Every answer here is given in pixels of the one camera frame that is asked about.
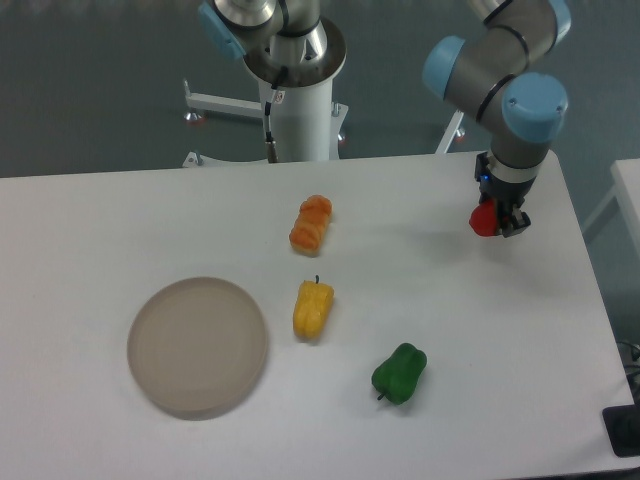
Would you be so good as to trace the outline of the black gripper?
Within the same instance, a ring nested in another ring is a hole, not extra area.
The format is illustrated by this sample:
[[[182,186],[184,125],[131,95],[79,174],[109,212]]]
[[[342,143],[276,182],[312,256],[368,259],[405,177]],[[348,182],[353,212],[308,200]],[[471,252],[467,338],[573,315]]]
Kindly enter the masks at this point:
[[[535,178],[513,183],[496,177],[490,172],[487,152],[481,152],[476,156],[474,178],[479,184],[479,202],[493,200],[494,214],[497,220],[501,220],[500,234],[504,238],[518,235],[531,225],[531,220],[522,210],[522,205]]]

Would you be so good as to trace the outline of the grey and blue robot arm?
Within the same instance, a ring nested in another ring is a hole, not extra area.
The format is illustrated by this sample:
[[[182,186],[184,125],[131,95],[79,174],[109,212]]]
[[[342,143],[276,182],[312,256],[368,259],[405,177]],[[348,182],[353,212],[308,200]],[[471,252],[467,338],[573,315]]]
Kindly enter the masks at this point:
[[[422,79],[490,132],[490,148],[476,158],[480,199],[469,223],[480,236],[510,237],[530,225],[522,206],[568,107],[563,85],[530,65],[563,39],[571,16],[562,1],[476,1],[472,7],[485,35],[475,42],[439,41]],[[209,41],[241,60],[258,83],[268,161],[328,160],[337,144],[332,87],[346,42],[319,3],[205,1],[198,16]]]

